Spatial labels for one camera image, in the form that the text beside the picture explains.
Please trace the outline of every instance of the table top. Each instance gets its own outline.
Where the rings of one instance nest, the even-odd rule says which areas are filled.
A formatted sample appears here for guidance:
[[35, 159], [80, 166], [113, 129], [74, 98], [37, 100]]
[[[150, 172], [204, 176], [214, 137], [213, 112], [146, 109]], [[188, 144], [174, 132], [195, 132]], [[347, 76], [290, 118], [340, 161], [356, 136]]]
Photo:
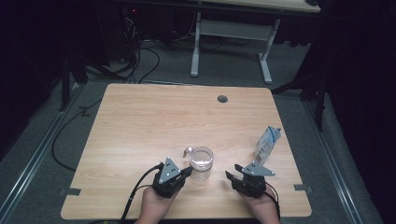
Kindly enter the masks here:
[[310, 6], [305, 0], [201, 0], [202, 2], [231, 4], [244, 7], [265, 7], [299, 12], [320, 12], [319, 6]]
[[[220, 103], [219, 95], [228, 102]], [[307, 217], [311, 207], [301, 185], [272, 93], [265, 88], [110, 84], [84, 148], [62, 217], [120, 219], [138, 179], [170, 157], [179, 169], [189, 166], [186, 147], [209, 147], [214, 165], [207, 180], [186, 179], [165, 218], [252, 217], [232, 189], [225, 171], [242, 177], [234, 165], [247, 166], [265, 129], [282, 136], [264, 166], [276, 173], [266, 181], [279, 194], [282, 217]], [[156, 172], [141, 185], [152, 183]], [[137, 218], [143, 190], [127, 218]]]

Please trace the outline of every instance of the small black circle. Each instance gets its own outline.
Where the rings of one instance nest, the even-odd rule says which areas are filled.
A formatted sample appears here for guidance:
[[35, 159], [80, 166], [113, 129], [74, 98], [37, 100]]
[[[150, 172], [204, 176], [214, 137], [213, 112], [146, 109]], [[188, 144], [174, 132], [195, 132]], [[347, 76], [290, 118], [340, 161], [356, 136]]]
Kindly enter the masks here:
[[220, 103], [227, 103], [228, 98], [227, 98], [227, 96], [225, 96], [225, 95], [220, 95], [220, 96], [218, 96], [218, 101], [219, 101]]

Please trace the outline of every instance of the human hand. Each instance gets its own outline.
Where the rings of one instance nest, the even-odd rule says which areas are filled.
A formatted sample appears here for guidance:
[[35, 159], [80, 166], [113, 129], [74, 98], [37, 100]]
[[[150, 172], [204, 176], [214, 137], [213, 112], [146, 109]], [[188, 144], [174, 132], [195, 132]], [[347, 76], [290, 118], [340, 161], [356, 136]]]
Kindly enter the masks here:
[[[275, 198], [276, 196], [272, 189], [268, 185], [266, 187], [265, 192]], [[279, 218], [277, 217], [276, 205], [268, 195], [263, 194], [260, 198], [253, 198], [239, 191], [238, 193], [247, 202], [251, 213], [261, 224], [280, 224]]]
[[140, 215], [135, 224], [157, 224], [168, 213], [178, 192], [179, 190], [168, 199], [158, 196], [152, 187], [146, 188], [143, 191]]

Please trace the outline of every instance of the gray carpet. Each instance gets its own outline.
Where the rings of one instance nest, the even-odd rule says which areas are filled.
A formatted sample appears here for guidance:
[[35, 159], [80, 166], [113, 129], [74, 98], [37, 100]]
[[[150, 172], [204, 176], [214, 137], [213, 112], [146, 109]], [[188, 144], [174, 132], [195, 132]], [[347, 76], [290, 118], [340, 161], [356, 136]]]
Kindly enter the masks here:
[[[152, 44], [152, 42], [148, 42], [145, 43], [145, 46], [149, 47]], [[259, 45], [260, 43], [247, 45], [249, 50], [241, 50], [240, 47], [233, 44], [222, 45], [216, 50], [202, 50], [200, 75], [193, 78], [189, 75], [192, 46], [174, 45], [169, 48], [158, 44], [152, 50], [160, 55], [160, 64], [144, 79], [143, 83], [161, 81], [274, 89], [293, 79], [309, 48], [309, 46], [292, 48], [288, 44], [274, 45], [268, 58], [274, 82], [267, 86], [263, 83], [257, 55], [252, 53], [257, 50]], [[204, 47], [213, 48], [213, 46], [216, 44], [206, 44]], [[136, 79], [138, 80], [146, 74], [156, 62], [157, 58], [152, 52], [142, 49], [141, 61], [135, 71]], [[90, 76], [90, 81], [65, 115], [64, 123], [81, 112], [81, 106], [90, 106], [100, 100], [107, 84], [111, 82], [115, 81]], [[32, 116], [29, 126], [19, 141], [1, 161], [1, 202], [6, 200], [57, 115], [60, 99], [61, 89], [60, 85], [57, 85], [52, 91], [51, 98]], [[306, 103], [300, 101], [295, 91], [275, 95], [275, 100], [303, 183], [309, 188], [307, 195], [313, 210], [310, 217], [282, 218], [282, 223], [350, 223], [345, 207], [334, 186], [329, 167], [326, 165], [322, 144], [319, 141], [316, 127], [312, 125]], [[73, 119], [57, 138], [55, 142], [56, 156], [64, 164], [77, 167], [98, 107], [99, 104], [89, 109], [89, 116], [78, 116]], [[359, 209], [361, 223], [382, 223], [348, 153], [329, 98], [326, 99], [323, 128], [323, 137], [331, 148], [354, 203]], [[49, 151], [8, 223], [89, 223], [89, 220], [63, 220], [60, 216], [65, 197], [63, 189], [70, 186], [72, 178], [73, 172], [58, 165]], [[201, 220], [197, 223], [209, 223], [209, 221]]]

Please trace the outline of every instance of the clear plastic cup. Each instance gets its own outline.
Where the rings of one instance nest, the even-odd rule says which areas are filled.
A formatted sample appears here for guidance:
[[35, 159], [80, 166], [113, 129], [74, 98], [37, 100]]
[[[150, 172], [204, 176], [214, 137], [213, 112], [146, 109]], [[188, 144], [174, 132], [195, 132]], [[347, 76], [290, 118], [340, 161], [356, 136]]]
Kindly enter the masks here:
[[207, 147], [188, 147], [184, 150], [184, 157], [189, 154], [190, 166], [193, 170], [191, 178], [195, 180], [205, 180], [210, 176], [213, 166], [213, 152]]

